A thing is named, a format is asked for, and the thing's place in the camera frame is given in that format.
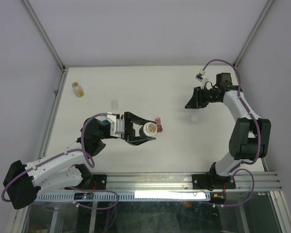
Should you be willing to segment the white pill bottle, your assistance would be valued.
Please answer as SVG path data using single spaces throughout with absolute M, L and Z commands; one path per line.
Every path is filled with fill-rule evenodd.
M 153 122 L 147 122 L 139 129 L 140 136 L 153 137 L 157 133 L 157 125 Z

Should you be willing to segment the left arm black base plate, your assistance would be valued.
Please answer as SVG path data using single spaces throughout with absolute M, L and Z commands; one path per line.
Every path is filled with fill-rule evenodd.
M 106 174 L 92 174 L 90 181 L 86 181 L 83 184 L 76 186 L 78 189 L 82 190 L 105 190 L 107 185 L 107 175 Z

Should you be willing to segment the red pill box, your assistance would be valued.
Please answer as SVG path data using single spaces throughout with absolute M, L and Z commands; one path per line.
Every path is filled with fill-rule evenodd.
M 157 126 L 157 132 L 161 133 L 163 131 L 161 118 L 160 117 L 156 117 L 155 118 L 155 122 L 156 122 L 156 126 Z

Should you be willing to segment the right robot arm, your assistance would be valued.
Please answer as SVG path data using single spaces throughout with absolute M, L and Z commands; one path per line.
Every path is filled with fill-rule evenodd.
M 203 82 L 195 87 L 186 109 L 206 108 L 210 103 L 223 103 L 235 120 L 228 153 L 211 165 L 206 174 L 209 186 L 218 188 L 236 172 L 241 165 L 252 165 L 264 158 L 268 151 L 271 122 L 256 114 L 245 100 L 239 85 L 232 83 L 229 73 L 216 75 L 216 83 L 210 89 Z

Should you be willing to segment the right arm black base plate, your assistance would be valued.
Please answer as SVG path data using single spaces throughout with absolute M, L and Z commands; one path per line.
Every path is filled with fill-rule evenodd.
M 192 175 L 193 189 L 206 189 L 212 191 L 214 189 L 236 189 L 236 184 L 229 176 L 217 176 L 210 174 L 193 174 Z

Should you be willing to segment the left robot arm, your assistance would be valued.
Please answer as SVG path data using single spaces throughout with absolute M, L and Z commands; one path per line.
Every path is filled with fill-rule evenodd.
M 121 139 L 132 146 L 155 140 L 155 121 L 131 112 L 99 113 L 85 120 L 80 137 L 61 152 L 26 164 L 13 162 L 3 180 L 3 202 L 14 209 L 32 204 L 38 196 L 61 188 L 84 190 L 92 183 L 90 168 L 105 147 L 104 139 Z

